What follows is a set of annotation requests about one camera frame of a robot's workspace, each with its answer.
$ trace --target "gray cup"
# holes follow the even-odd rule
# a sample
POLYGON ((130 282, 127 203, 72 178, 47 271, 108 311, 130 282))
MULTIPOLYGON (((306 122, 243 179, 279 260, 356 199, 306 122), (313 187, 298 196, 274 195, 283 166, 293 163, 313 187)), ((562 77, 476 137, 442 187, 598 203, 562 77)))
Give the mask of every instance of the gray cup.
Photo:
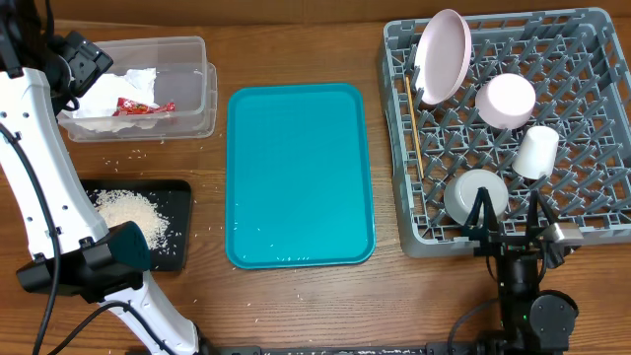
MULTIPOLYGON (((445 188, 443 195, 445 209, 458 224, 464 225, 466 222, 479 187, 486 187, 489 191, 493 210, 498 219, 501 219, 506 211, 509 204, 509 190, 504 181, 491 172, 475 169, 452 179, 445 188)), ((483 216, 484 212, 480 210, 480 218, 483 216)))

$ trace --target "clear plastic container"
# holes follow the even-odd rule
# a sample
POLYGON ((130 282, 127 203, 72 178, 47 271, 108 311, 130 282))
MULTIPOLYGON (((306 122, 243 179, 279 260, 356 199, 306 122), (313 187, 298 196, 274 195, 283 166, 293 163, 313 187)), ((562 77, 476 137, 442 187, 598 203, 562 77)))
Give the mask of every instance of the clear plastic container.
POLYGON ((155 103, 160 106, 175 103, 175 111, 77 119, 59 113, 59 124, 68 130, 71 140, 205 138, 213 133, 217 116, 217 73, 206 59, 202 38, 143 38, 96 42, 96 45, 114 61, 108 73, 125 75, 128 69, 156 68, 155 103), (107 123, 114 119, 134 125, 113 132, 87 129, 78 124, 107 123))

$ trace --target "white plate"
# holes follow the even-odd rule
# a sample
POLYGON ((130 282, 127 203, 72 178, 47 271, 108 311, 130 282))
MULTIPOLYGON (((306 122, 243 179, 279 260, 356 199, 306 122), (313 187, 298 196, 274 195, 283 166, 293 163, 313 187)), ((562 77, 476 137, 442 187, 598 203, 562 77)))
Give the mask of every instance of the white plate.
POLYGON ((421 35, 414 66, 420 67, 416 90, 421 100, 436 105, 450 98, 464 81, 471 60, 471 30, 454 10, 436 14, 421 35))

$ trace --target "plastic tray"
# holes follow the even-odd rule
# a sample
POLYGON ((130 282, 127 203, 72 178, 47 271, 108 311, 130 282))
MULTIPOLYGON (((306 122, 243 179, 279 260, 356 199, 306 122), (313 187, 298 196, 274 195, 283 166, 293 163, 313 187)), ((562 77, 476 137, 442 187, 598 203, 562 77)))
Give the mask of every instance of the plastic tray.
POLYGON ((158 105, 175 103, 174 112, 74 119, 59 113, 59 124, 75 142, 205 138, 215 129, 217 71, 206 58, 198 36, 142 38, 95 42, 114 61, 107 73, 125 75, 128 69, 156 68, 158 105), (133 125, 116 132, 88 129, 80 123, 125 121, 133 125))
POLYGON ((123 189, 139 193, 151 203, 158 204, 157 211, 169 219, 169 228, 165 231, 168 236, 166 247, 150 250, 151 270, 184 269, 192 210, 192 193, 188 182, 184 180, 83 179, 81 185, 86 189, 92 203, 97 201, 98 192, 123 189))
POLYGON ((631 241, 631 134, 625 112, 631 77, 609 16, 590 8, 465 19, 473 52, 464 83, 439 106, 420 109, 419 93, 414 103, 422 181, 403 81, 405 74, 418 75, 409 63, 429 19, 384 28, 378 72, 403 251, 413 257, 471 252, 475 242, 460 236, 442 201, 451 178, 471 169, 494 172, 507 184, 503 227, 509 235, 524 232, 527 197, 540 188, 561 220, 579 224, 588 244, 631 241), (511 162, 524 130, 491 129, 477 115, 477 90, 501 73, 520 74, 535 87, 537 104, 526 127, 547 125, 561 136, 551 177, 528 182, 515 174, 511 162))
POLYGON ((375 249, 362 96, 249 88, 228 104, 226 254, 245 269, 358 263, 375 249))

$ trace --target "red wrapper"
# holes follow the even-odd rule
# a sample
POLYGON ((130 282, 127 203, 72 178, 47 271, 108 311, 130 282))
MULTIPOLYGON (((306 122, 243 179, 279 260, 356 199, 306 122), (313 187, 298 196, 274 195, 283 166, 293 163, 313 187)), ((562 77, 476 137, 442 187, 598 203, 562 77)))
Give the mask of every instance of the red wrapper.
POLYGON ((175 103, 168 103, 164 106, 152 108, 135 101, 118 98, 118 105, 116 105, 116 112, 114 116, 129 115, 129 114, 147 114, 147 113, 160 113, 175 111, 175 103))

